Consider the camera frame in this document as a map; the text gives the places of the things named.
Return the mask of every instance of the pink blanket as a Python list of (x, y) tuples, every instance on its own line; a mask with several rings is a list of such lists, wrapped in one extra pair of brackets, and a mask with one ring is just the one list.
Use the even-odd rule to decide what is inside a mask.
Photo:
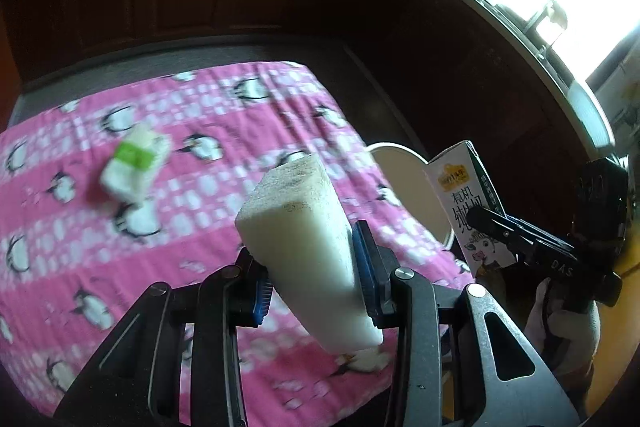
[[(142, 208), (97, 184), (135, 121), (175, 152)], [(350, 219), (431, 281), (472, 279), (400, 205), (335, 100), (304, 66), (235, 64), (152, 78), (48, 110), (0, 136), (0, 361), (52, 413), (74, 376), (155, 281), (179, 287), (232, 263), (234, 218), (263, 174), (300, 152), (325, 162)], [(252, 427), (326, 426), (390, 383), (395, 339), (326, 354), (277, 295), (264, 324), (238, 331)], [(190, 350), (182, 392), (189, 392)], [(188, 399), (181, 399), (188, 419)]]

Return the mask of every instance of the metal screw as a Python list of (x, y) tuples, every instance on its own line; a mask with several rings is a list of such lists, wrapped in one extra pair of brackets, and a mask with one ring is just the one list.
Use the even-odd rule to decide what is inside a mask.
[(484, 288), (484, 286), (482, 286), (481, 284), (477, 284), (477, 283), (473, 283), (470, 284), (467, 288), (466, 291), (469, 292), (469, 295), (472, 295), (474, 297), (478, 297), (478, 298), (482, 298), (486, 295), (486, 289)]
[(411, 268), (405, 268), (404, 266), (396, 268), (396, 271), (394, 273), (396, 274), (396, 277), (398, 277), (398, 279), (404, 280), (411, 279), (411, 277), (415, 275), (414, 271)]
[(220, 275), (225, 279), (235, 279), (240, 275), (240, 268), (235, 264), (230, 264), (229, 266), (225, 266), (222, 270), (220, 270)]
[(167, 291), (167, 285), (163, 282), (157, 282), (155, 284), (152, 284), (151, 286), (149, 286), (149, 293), (151, 293), (151, 295), (153, 296), (160, 296), (160, 295), (164, 295)]

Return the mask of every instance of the hand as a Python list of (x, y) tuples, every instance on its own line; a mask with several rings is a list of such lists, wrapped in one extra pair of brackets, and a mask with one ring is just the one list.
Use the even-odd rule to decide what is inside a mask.
[[(536, 290), (533, 305), (524, 333), (536, 351), (542, 353), (546, 339), (543, 322), (543, 302), (550, 279), (545, 279)], [(561, 298), (550, 295), (546, 313), (548, 331), (556, 337), (570, 341), (562, 359), (552, 368), (553, 374), (567, 391), (584, 385), (591, 376), (593, 355), (600, 340), (600, 316), (595, 302), (591, 301), (586, 313), (580, 314), (562, 309)]]

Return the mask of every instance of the milk carton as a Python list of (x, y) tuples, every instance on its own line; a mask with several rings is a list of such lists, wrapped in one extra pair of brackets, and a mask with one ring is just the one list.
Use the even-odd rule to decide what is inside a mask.
[(438, 195), (471, 273), (509, 266), (516, 258), (507, 247), (466, 222), (466, 212), (480, 204), (501, 216), (504, 209), (489, 175), (469, 141), (449, 147), (424, 167), (433, 191)]

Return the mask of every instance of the white towel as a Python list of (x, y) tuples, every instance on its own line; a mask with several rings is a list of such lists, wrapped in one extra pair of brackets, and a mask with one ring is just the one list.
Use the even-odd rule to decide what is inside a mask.
[(102, 171), (100, 184), (117, 200), (142, 204), (170, 152), (170, 136), (137, 123)]

